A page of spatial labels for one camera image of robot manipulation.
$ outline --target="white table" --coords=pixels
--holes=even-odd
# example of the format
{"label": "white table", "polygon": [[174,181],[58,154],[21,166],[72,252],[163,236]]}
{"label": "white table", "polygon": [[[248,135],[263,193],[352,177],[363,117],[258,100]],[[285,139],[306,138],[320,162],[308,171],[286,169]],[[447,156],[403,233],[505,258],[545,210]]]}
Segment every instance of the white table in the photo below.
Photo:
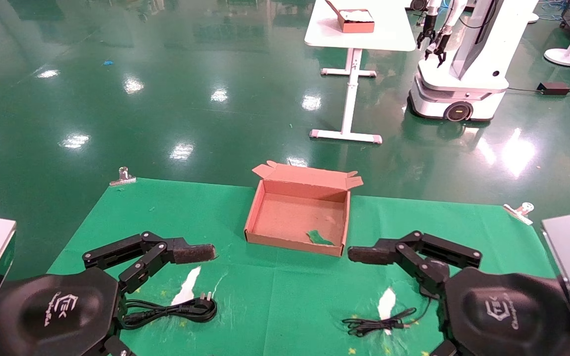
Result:
{"label": "white table", "polygon": [[352,133],[353,108],[358,89],[358,77],[375,77],[373,70],[360,70],[362,49],[414,50],[415,39],[405,9],[396,1],[359,0],[358,6],[369,10],[375,21],[375,30],[370,34],[344,34],[337,22],[337,15],[325,0],[316,0],[312,18],[309,20],[305,43],[316,47],[347,48],[344,69],[323,68],[321,74],[348,75],[346,103],[342,117],[342,129],[338,131],[312,130],[311,137],[359,140],[382,143],[382,136]]}

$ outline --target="green cloth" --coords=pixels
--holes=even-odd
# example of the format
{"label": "green cloth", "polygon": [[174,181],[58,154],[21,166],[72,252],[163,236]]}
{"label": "green cloth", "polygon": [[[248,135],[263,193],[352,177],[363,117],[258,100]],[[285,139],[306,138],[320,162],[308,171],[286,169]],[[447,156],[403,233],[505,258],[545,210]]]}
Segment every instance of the green cloth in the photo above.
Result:
{"label": "green cloth", "polygon": [[307,236],[309,236],[309,239],[312,241],[312,243],[315,243],[317,245],[333,245],[333,242],[331,241],[327,241],[325,239],[323,239],[323,237],[321,236],[321,233],[318,232],[318,230],[311,230],[307,232]]}
{"label": "green cloth", "polygon": [[[123,331],[122,340],[138,356],[423,356],[443,340],[436,304],[419,324],[391,336],[346,334],[343,318],[379,318],[378,302],[388,287],[397,295],[393,313],[408,307],[421,313],[426,301],[416,282],[398,266],[247,243],[243,228],[254,192],[142,178],[109,187],[49,272],[81,272],[82,253],[145,230],[214,244],[214,261],[167,265],[130,298],[170,304],[188,272],[201,266],[193,291],[216,289],[219,314],[205,324],[166,317]],[[502,207],[353,196],[350,212],[347,246],[421,230],[477,248],[485,272],[552,276],[534,230]],[[126,267],[108,272],[116,277]]]}

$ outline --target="green paper scrap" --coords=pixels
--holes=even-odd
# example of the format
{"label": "green paper scrap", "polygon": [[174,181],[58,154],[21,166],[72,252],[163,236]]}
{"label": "green paper scrap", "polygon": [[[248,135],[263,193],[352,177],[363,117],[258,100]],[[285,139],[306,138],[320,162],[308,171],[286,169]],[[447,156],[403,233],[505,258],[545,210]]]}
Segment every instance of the green paper scrap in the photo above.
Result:
{"label": "green paper scrap", "polygon": [[315,243],[316,245],[333,245],[333,242],[331,241],[327,241],[325,239],[323,239],[323,237],[321,236],[321,234],[318,232],[318,230],[311,230],[307,232],[307,236],[309,236],[309,239],[312,240],[312,243]]}

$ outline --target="box flap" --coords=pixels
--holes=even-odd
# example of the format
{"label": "box flap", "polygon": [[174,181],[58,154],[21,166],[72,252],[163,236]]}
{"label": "box flap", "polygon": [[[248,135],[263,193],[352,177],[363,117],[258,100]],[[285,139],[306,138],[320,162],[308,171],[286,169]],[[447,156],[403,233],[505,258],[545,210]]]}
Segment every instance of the box flap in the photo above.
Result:
{"label": "box flap", "polygon": [[348,173],[326,171],[323,169],[277,164],[272,161],[267,161],[266,165],[258,165],[252,172],[255,172],[264,180],[318,185],[341,190],[349,190],[364,184],[362,178],[356,176],[356,171]]}
{"label": "box flap", "polygon": [[329,6],[331,7],[331,9],[333,10],[333,12],[335,12],[335,14],[337,14],[338,16],[340,16],[340,11],[338,9],[335,8],[335,5],[333,4],[333,2],[331,2],[330,0],[325,0]]}

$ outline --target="open cardboard box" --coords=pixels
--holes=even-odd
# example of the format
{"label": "open cardboard box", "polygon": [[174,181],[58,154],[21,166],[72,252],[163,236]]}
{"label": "open cardboard box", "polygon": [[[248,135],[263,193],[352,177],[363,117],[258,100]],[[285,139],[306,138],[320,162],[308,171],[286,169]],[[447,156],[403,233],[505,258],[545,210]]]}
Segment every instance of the open cardboard box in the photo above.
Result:
{"label": "open cardboard box", "polygon": [[[340,29],[342,32],[347,34],[355,34],[355,33],[371,33],[375,30],[375,21],[373,20],[373,16],[368,9],[361,9],[357,8],[354,9],[352,7],[347,6],[346,3],[342,3],[339,0],[326,0],[329,6],[333,9],[335,14],[337,14],[337,22],[340,24]],[[365,11],[369,13],[371,16],[371,21],[368,22],[360,22],[360,21],[350,21],[346,20],[344,16],[342,16],[341,11],[353,12],[353,11]]]}
{"label": "open cardboard box", "polygon": [[[245,226],[246,240],[340,257],[349,225],[349,189],[362,185],[357,172],[324,171],[268,161],[252,170],[258,184]],[[312,243],[317,230],[333,245]]]}

